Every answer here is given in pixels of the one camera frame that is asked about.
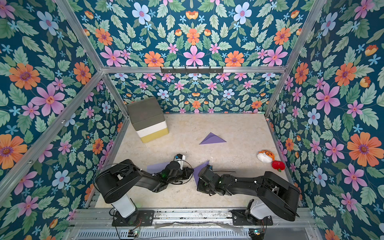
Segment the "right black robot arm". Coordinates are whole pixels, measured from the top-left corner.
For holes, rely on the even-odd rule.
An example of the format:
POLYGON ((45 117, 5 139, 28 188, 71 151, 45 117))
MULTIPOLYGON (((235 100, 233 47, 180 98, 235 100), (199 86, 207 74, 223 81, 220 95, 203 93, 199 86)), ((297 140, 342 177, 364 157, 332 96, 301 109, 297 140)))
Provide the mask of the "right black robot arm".
POLYGON ((210 165, 200 170, 198 188, 210 196, 247 195, 257 197, 273 214, 293 222, 296 217, 300 191, 293 184, 273 172, 255 178, 240 178, 228 174, 218 175, 210 165))

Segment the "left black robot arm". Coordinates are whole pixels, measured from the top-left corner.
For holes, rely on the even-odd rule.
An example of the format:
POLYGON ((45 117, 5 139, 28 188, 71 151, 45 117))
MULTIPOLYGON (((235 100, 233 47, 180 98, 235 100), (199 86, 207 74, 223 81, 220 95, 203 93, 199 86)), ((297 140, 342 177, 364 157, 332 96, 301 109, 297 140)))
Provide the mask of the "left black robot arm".
POLYGON ((99 173, 94 180, 96 189, 101 193, 105 203, 112 205, 118 216, 129 219, 137 214, 137 207, 127 193, 133 187, 147 189, 153 193, 164 191, 168 185, 183 185, 184 180, 190 181, 194 169, 191 165, 183 167, 182 155, 169 162, 158 173, 148 173, 136 166, 130 159, 112 164, 99 173))

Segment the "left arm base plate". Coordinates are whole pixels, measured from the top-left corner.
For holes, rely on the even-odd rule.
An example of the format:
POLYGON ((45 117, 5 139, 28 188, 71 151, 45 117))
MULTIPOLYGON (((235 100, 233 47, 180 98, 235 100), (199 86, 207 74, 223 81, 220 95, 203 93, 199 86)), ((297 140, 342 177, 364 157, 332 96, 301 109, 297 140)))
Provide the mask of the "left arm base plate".
POLYGON ((151 226, 154 220, 153 210, 136 210, 132 215, 124 218, 119 212, 113 217, 113 227, 141 227, 151 226))

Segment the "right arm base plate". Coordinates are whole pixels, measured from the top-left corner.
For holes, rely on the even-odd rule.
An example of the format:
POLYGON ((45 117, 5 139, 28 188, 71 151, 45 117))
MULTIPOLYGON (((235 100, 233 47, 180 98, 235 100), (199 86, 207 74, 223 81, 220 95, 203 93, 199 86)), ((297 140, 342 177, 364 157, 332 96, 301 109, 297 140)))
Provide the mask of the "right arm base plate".
POLYGON ((273 220, 271 216, 267 216, 261 220, 252 216, 248 209, 230 210, 234 226, 272 226, 273 220))

